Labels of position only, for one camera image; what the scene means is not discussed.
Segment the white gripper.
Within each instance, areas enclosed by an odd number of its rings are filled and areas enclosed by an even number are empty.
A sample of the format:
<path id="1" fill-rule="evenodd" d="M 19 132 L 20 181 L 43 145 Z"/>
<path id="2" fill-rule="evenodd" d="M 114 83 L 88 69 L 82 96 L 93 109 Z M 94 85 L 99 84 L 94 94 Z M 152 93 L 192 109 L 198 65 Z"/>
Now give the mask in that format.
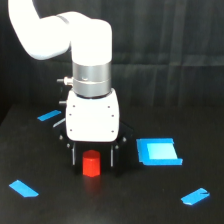
<path id="1" fill-rule="evenodd" d="M 82 155 L 75 142 L 111 143 L 110 169 L 116 177 L 122 173 L 122 144 L 133 135 L 133 129 L 120 120 L 116 91 L 102 98 L 81 98 L 70 90 L 65 117 L 53 125 L 70 144 L 71 164 L 75 175 L 82 173 Z"/>

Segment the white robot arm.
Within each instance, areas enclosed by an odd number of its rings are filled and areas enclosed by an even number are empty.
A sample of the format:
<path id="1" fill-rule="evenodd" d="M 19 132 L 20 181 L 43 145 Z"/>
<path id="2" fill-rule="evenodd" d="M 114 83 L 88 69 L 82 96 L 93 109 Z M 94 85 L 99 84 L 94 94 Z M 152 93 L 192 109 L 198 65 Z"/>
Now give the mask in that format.
<path id="1" fill-rule="evenodd" d="M 13 29 L 29 56 L 46 60 L 69 51 L 72 75 L 61 83 L 70 88 L 62 104 L 65 127 L 77 164 L 78 142 L 109 142 L 110 166 L 120 171 L 120 148 L 132 136 L 130 126 L 120 121 L 119 104 L 111 87 L 112 28 L 100 19 L 70 11 L 41 18 L 33 0 L 8 0 Z"/>

